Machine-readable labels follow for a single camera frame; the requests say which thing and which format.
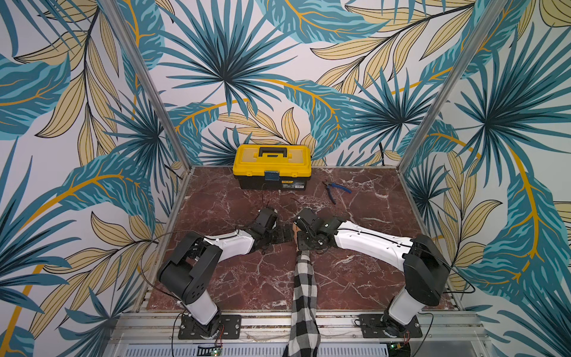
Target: pliers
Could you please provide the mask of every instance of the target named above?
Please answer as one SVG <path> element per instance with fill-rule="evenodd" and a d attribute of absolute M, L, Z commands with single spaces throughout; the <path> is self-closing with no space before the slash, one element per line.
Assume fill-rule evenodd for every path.
<path fill-rule="evenodd" d="M 327 194 L 329 195 L 329 199 L 331 200 L 331 202 L 333 202 L 333 204 L 337 204 L 335 202 L 335 199 L 333 198 L 333 195 L 331 194 L 331 187 L 334 188 L 340 188 L 341 190 L 347 192 L 347 193 L 351 193 L 351 190 L 346 188 L 345 186 L 341 186 L 340 184 L 337 183 L 333 183 L 333 182 L 329 182 L 329 181 L 323 181 L 323 184 L 325 185 L 325 188 L 327 189 Z"/>

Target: plaid sleeve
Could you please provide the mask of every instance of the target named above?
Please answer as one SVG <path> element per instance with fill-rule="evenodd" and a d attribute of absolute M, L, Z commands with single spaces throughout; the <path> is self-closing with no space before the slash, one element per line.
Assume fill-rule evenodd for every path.
<path fill-rule="evenodd" d="M 291 332 L 284 356 L 315 357 L 321 337 L 315 320 L 317 284 L 308 251 L 297 253 L 293 276 Z"/>

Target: toolbox label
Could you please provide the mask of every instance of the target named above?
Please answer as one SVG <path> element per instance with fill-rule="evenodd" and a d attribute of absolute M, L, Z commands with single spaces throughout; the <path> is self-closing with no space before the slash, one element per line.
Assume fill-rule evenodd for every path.
<path fill-rule="evenodd" d="M 282 181 L 282 188 L 305 188 L 305 182 Z"/>

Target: toolbox lid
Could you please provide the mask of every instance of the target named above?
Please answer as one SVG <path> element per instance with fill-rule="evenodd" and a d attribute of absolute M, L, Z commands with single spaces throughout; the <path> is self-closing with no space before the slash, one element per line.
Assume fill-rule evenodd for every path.
<path fill-rule="evenodd" d="M 266 171 L 283 177 L 310 177 L 311 156 L 303 145 L 249 145 L 238 147 L 233 172 L 237 176 L 265 176 Z"/>

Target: wall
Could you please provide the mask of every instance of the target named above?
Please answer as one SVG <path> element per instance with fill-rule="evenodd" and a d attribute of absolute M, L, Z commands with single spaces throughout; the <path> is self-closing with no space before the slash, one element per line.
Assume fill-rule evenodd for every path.
<path fill-rule="evenodd" d="M 488 2 L 172 0 L 150 73 L 195 165 L 244 142 L 330 166 L 379 165 L 382 143 L 395 165 Z"/>
<path fill-rule="evenodd" d="M 162 28 L 155 2 L 119 3 Z M 95 1 L 5 4 L 0 356 L 98 356 L 154 263 L 181 165 Z"/>
<path fill-rule="evenodd" d="M 482 44 L 405 173 L 498 356 L 571 355 L 569 9 L 509 1 L 507 42 Z"/>

